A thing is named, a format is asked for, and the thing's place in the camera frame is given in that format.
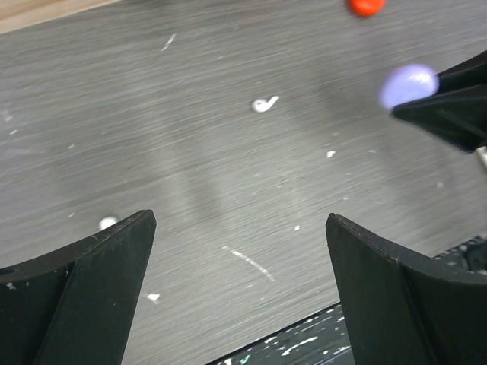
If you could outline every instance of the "purple ball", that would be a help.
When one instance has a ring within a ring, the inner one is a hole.
[[[396,68],[382,85],[379,94],[381,106],[391,110],[397,105],[434,95],[440,87],[436,72],[425,65],[407,65]]]

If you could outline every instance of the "red ball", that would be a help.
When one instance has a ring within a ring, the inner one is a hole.
[[[385,6],[386,0],[349,0],[351,10],[359,17],[371,17]]]

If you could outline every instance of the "brushed metal surface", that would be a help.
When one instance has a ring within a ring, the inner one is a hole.
[[[482,0],[390,0],[367,20],[342,1],[140,0],[2,36],[0,267],[153,209],[143,291],[160,303],[141,296],[131,354],[178,365],[337,301],[330,212],[428,255],[486,230],[475,156],[377,106],[393,67],[485,50],[486,16]]]

